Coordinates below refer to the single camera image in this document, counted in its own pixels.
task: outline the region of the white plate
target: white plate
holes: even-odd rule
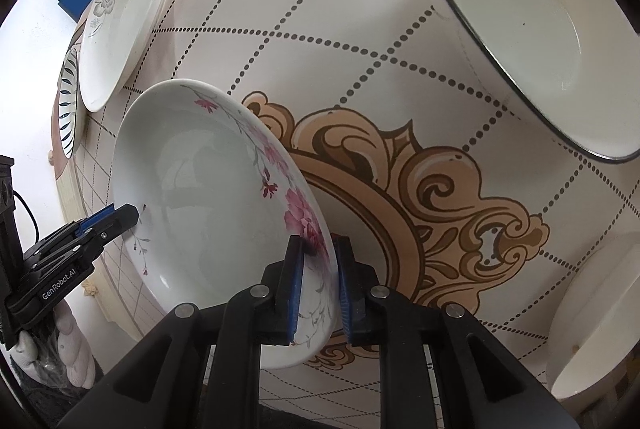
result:
[[[307,361],[331,336],[337,264],[329,231],[286,150],[249,110],[196,80],[168,80],[127,111],[113,160],[116,207],[140,222],[125,236],[143,282],[170,311],[228,301],[284,257],[290,234],[318,249],[305,256],[292,346],[264,346],[261,366]]]
[[[605,160],[640,153],[640,40],[615,0],[433,0],[480,83]]]
[[[122,89],[151,35],[164,0],[94,0],[80,59],[82,99],[98,111]]]
[[[60,70],[58,88],[58,126],[62,151],[71,158],[82,138],[86,109],[80,98],[78,87],[78,46],[72,46],[66,53]]]
[[[568,398],[614,369],[640,339],[640,232],[621,235],[576,274],[549,332],[548,387]]]

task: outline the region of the black cable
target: black cable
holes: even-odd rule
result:
[[[27,210],[27,213],[29,214],[31,221],[33,221],[33,228],[36,230],[35,242],[37,243],[40,240],[40,231],[38,230],[38,223],[36,222],[36,218],[33,217],[33,214],[31,213],[31,209],[29,208],[29,205],[27,205],[27,202],[25,202],[22,199],[22,196],[20,196],[20,194],[18,194],[15,190],[14,190],[14,196],[22,202],[22,205],[24,205],[24,208]]]

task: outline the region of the blue and white patterned plate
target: blue and white patterned plate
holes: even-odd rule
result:
[[[78,50],[79,44],[72,46],[66,53],[65,61],[60,70],[58,84],[58,125],[60,127],[60,142],[62,151],[67,158],[71,158],[82,138],[86,108],[80,98],[78,86]]]

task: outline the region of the plate with grey flower design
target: plate with grey flower design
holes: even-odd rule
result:
[[[140,60],[164,0],[93,0],[82,35],[79,79],[89,111],[120,91]]]
[[[264,346],[261,366],[299,364],[324,346],[338,305],[330,233],[300,170],[251,111],[204,82],[152,86],[122,122],[111,182],[115,205],[140,212],[125,247],[165,311],[227,302],[283,258],[290,235],[306,239],[294,340]]]

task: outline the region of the table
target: table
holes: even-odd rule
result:
[[[196,78],[287,147],[332,231],[412,300],[457,301],[546,383],[546,341],[572,276],[640,229],[640,161],[604,165],[527,125],[447,41],[430,0],[167,0],[130,80],[75,155],[87,213],[111,202],[135,99]],[[122,242],[104,262],[142,333],[162,316]],[[341,332],[306,364],[262,371],[260,400],[336,427],[380,424],[376,348]]]

